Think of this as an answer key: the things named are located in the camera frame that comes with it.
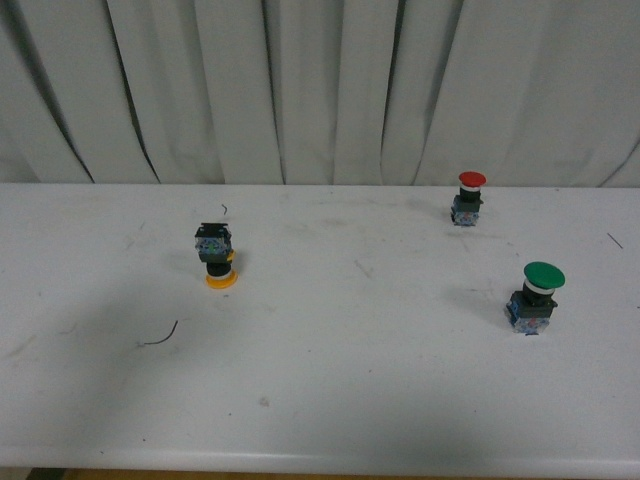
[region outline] white table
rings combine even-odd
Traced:
[[[485,187],[473,228],[456,193],[0,185],[0,465],[640,476],[639,191]]]

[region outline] green button cap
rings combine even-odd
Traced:
[[[545,262],[531,262],[524,267],[524,275],[538,288],[560,288],[564,285],[564,273],[558,267]]]

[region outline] wire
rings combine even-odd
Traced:
[[[160,344],[162,342],[166,342],[167,340],[169,340],[171,338],[171,335],[173,335],[173,332],[176,331],[176,327],[177,326],[178,326],[178,320],[176,320],[176,323],[173,324],[173,328],[171,329],[171,333],[166,338],[163,338],[159,342],[145,342],[142,345],[158,345],[158,344]]]

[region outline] red button cap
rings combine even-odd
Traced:
[[[458,178],[465,187],[479,188],[487,183],[487,178],[478,172],[462,172]]]

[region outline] curtain fold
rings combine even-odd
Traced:
[[[283,183],[259,0],[196,0],[211,114],[227,183]]]
[[[149,159],[162,183],[222,183],[191,0],[109,0]]]
[[[333,182],[380,185],[397,0],[345,0]]]
[[[105,4],[99,0],[21,0],[18,4],[68,136],[93,179],[156,183],[132,128]]]
[[[458,23],[462,0],[408,0],[386,112],[382,179],[413,184]]]
[[[21,13],[4,2],[0,20],[0,180],[90,182],[24,62],[30,45],[18,31]]]
[[[286,183],[330,184],[343,2],[267,2],[280,155]]]
[[[4,0],[0,180],[640,186],[640,2]]]
[[[602,184],[640,132],[639,7],[465,2],[416,184]]]

